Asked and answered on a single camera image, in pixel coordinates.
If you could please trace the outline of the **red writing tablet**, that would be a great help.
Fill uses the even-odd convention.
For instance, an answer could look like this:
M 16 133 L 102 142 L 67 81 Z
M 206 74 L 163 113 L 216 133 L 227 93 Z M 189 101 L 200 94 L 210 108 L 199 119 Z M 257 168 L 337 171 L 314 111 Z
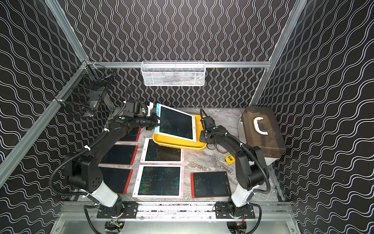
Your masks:
M 193 199 L 222 198 L 231 195 L 226 171 L 191 173 L 191 196 Z
M 100 168 L 106 185 L 117 194 L 125 195 L 130 184 L 133 170 L 119 168 Z
M 133 165 L 138 146 L 114 145 L 101 160 L 101 164 Z
M 133 128 L 129 133 L 123 136 L 118 142 L 138 142 L 142 128 L 136 127 Z

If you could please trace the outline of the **white writing tablet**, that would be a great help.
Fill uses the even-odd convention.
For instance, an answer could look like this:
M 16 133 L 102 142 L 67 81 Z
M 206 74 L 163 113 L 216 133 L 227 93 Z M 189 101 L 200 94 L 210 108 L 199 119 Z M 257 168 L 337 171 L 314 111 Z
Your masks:
M 141 163 L 181 164 L 184 163 L 184 160 L 184 150 L 158 145 L 152 138 L 145 139 L 140 160 Z
M 181 199 L 183 165 L 140 165 L 132 196 L 141 199 Z

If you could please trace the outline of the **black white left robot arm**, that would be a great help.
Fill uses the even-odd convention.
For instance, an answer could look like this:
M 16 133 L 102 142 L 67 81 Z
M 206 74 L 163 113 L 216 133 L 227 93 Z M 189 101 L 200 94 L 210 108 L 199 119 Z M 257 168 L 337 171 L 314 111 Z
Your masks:
M 134 128 L 152 130 L 160 125 L 156 108 L 135 100 L 127 100 L 122 107 L 115 108 L 109 115 L 102 133 L 89 145 L 77 153 L 68 154 L 64 162 L 57 167 L 49 178 L 49 188 L 60 196 L 85 196 L 95 203 L 95 207 L 109 213 L 111 217 L 120 217 L 125 211 L 122 198 L 104 182 L 99 168 L 104 156 L 110 149 Z M 68 184 L 76 192 L 63 192 L 54 185 L 59 171 L 63 170 Z

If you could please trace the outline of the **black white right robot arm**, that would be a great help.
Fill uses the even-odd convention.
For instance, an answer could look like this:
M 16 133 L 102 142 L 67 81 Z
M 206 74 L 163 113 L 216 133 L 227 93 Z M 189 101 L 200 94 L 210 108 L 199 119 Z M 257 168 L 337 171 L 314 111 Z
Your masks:
M 238 186 L 228 199 L 227 212 L 232 217 L 241 217 L 255 194 L 269 194 L 271 191 L 264 153 L 260 147 L 251 147 L 230 134 L 225 127 L 216 125 L 202 108 L 200 117 L 203 127 L 200 142 L 220 145 L 235 159 Z

